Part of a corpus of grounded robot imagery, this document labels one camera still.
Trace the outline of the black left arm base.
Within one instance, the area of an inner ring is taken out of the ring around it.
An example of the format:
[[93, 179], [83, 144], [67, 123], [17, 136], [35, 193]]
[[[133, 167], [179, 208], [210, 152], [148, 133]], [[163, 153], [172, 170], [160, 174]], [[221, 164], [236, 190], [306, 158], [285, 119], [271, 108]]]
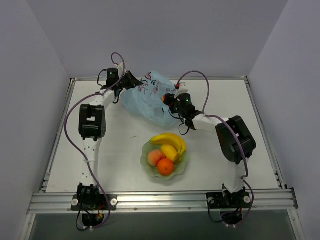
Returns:
[[72, 197], [70, 210], [77, 212], [76, 229], [80, 232], [101, 227], [116, 210], [118, 196], [100, 192], [97, 186], [79, 184]]

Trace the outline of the yellow fake banana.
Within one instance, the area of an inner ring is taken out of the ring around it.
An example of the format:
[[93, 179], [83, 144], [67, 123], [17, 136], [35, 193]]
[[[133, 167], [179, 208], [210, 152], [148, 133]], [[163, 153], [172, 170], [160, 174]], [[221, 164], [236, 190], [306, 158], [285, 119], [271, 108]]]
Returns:
[[183, 154], [187, 150], [185, 141], [180, 136], [169, 132], [153, 136], [149, 142], [152, 145], [159, 145], [160, 147], [165, 144], [174, 146], [179, 154], [179, 158], [173, 162], [174, 164], [182, 161]]

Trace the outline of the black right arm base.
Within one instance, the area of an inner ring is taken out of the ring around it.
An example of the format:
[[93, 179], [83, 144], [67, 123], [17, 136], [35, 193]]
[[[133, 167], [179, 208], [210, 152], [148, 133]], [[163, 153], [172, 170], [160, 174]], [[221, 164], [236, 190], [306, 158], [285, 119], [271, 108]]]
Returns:
[[210, 220], [215, 224], [224, 224], [227, 228], [236, 229], [251, 213], [255, 195], [252, 188], [245, 187], [238, 192], [230, 193], [225, 187], [220, 192], [207, 192], [206, 204]]

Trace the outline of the yellow fake lemon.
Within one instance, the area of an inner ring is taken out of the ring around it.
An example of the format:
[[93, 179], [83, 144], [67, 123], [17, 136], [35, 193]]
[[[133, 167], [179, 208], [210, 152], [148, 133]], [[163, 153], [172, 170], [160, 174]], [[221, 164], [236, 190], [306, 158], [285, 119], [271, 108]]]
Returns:
[[165, 157], [173, 162], [179, 158], [179, 153], [176, 148], [170, 144], [163, 144], [160, 150], [164, 153]]

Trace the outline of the aluminium front rail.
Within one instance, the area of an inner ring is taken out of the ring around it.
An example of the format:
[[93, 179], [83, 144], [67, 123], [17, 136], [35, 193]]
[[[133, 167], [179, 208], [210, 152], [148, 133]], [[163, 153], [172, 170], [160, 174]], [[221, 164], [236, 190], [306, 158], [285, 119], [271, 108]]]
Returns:
[[[221, 191], [115, 192], [110, 195], [112, 213], [205, 212], [209, 203], [214, 211], [221, 206]], [[293, 189], [254, 190], [252, 210], [296, 210], [299, 205]], [[72, 193], [35, 193], [28, 214], [75, 214]]]

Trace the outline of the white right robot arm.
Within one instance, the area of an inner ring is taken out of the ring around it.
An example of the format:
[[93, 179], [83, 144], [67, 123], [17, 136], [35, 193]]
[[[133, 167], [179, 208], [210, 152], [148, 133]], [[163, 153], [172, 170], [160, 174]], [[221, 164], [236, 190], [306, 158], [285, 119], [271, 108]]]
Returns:
[[247, 160], [257, 147], [243, 118], [238, 115], [230, 118], [207, 115], [196, 109], [189, 93], [178, 96], [167, 93], [162, 101], [172, 114], [183, 119], [189, 129], [217, 135], [221, 151], [228, 160], [222, 185], [226, 191], [222, 193], [222, 200], [225, 205], [234, 206], [240, 201], [239, 191], [245, 187], [245, 178], [249, 176]]

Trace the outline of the orange fake fruit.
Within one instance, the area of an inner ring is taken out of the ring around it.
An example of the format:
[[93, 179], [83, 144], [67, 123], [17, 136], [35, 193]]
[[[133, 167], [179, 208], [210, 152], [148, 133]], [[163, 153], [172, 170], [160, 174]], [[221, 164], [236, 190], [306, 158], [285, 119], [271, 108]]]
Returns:
[[157, 164], [158, 173], [162, 176], [169, 176], [174, 172], [174, 162], [168, 158], [163, 158]]

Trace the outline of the pink fake peach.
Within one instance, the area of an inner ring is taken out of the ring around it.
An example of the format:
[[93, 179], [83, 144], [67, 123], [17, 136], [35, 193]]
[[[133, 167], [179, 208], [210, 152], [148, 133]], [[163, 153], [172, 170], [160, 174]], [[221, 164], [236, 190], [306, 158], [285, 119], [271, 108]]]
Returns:
[[166, 156], [161, 150], [155, 149], [148, 153], [147, 161], [152, 167], [156, 167], [159, 161], [165, 158]]

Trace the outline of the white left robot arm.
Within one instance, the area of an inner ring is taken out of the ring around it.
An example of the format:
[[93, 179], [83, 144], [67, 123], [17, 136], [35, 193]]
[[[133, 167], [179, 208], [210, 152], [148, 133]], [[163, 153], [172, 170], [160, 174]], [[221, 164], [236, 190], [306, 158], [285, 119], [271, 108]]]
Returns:
[[94, 99], [88, 104], [81, 104], [79, 109], [78, 131], [82, 138], [84, 163], [79, 187], [94, 189], [98, 187], [98, 161], [102, 138], [107, 132], [106, 109], [110, 104], [117, 104], [124, 90], [141, 87], [143, 82], [130, 71], [117, 65], [106, 71], [106, 82]]

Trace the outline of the green scalloped glass bowl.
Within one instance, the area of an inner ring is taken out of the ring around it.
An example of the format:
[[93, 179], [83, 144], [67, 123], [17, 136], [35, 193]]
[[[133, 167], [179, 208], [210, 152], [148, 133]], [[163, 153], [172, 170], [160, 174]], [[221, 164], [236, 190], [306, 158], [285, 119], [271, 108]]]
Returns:
[[184, 152], [182, 154], [181, 161], [178, 163], [174, 163], [172, 160], [163, 158], [157, 163], [157, 165], [153, 166], [149, 163], [148, 156], [150, 153], [160, 149], [160, 145], [153, 145], [149, 142], [143, 145], [140, 164], [146, 174], [151, 178], [159, 178], [163, 181], [170, 181], [175, 176], [183, 175], [190, 160], [188, 152]]

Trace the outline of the light blue plastic bag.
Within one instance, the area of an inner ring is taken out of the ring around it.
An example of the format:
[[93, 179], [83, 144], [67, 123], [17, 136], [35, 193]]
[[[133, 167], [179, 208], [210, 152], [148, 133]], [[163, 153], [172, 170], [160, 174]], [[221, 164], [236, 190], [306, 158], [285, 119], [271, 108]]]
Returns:
[[169, 107], [163, 103], [162, 98], [166, 94], [176, 94], [174, 84], [157, 71], [146, 73], [141, 82], [142, 85], [120, 94], [126, 110], [157, 127], [172, 128], [178, 120], [170, 115]]

